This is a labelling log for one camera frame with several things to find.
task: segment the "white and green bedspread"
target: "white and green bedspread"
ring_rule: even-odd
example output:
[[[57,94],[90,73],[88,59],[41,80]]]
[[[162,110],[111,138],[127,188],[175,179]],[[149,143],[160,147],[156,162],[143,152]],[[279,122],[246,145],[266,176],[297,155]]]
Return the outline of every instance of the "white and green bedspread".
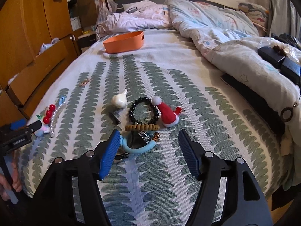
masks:
[[[128,123],[128,108],[116,116],[116,127],[108,117],[111,98],[128,90],[128,106],[139,97],[160,96],[171,107],[184,112],[179,123],[164,128],[160,141],[150,151],[130,155],[113,164],[99,189],[112,225],[185,225],[197,197],[200,182],[189,174],[178,144],[185,129],[220,158],[243,157],[268,197],[282,183],[290,160],[280,156],[279,143],[248,103],[220,79],[222,72],[211,65],[190,39],[175,30],[148,29],[145,44],[137,51],[109,55],[101,41],[76,59],[49,88],[30,122],[46,106],[66,95],[67,107],[50,135],[20,151],[19,169],[24,190],[32,196],[52,161],[77,158],[107,140],[113,129]],[[90,83],[80,87],[86,77]],[[150,118],[138,106],[135,117]],[[226,179],[221,179],[215,219],[221,215]],[[74,201],[79,220],[78,189]]]

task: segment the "orange basket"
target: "orange basket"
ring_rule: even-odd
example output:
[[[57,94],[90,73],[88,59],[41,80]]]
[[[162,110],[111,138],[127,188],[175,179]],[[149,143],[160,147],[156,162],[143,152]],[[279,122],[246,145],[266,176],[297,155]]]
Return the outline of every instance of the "orange basket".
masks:
[[[103,42],[107,53],[121,53],[137,50],[144,44],[143,31],[113,36]]]

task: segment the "red santa hat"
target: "red santa hat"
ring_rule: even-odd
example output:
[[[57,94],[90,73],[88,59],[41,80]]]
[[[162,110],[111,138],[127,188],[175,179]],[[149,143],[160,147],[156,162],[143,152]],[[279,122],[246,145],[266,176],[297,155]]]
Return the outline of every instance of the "red santa hat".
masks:
[[[152,105],[157,106],[161,112],[161,120],[165,127],[173,127],[179,122],[179,113],[181,108],[177,107],[175,111],[172,111],[171,108],[162,102],[160,97],[153,97],[151,100]]]

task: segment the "red bead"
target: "red bead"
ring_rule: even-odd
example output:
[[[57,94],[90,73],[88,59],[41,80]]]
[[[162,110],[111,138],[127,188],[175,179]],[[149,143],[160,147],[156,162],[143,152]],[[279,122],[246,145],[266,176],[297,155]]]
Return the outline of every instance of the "red bead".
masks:
[[[44,122],[45,124],[48,124],[49,121],[50,121],[49,117],[45,116],[45,117],[43,118],[43,122]]]
[[[52,111],[52,112],[55,111],[55,105],[50,105],[50,106],[49,106],[49,109],[50,109],[50,111]]]
[[[46,116],[50,118],[52,116],[52,111],[47,111]]]

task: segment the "gray curtain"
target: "gray curtain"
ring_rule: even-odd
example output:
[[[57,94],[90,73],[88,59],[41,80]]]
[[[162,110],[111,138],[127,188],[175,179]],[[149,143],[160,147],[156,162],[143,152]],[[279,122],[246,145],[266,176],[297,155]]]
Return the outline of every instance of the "gray curtain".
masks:
[[[301,41],[301,18],[290,0],[271,0],[269,35],[290,34]]]

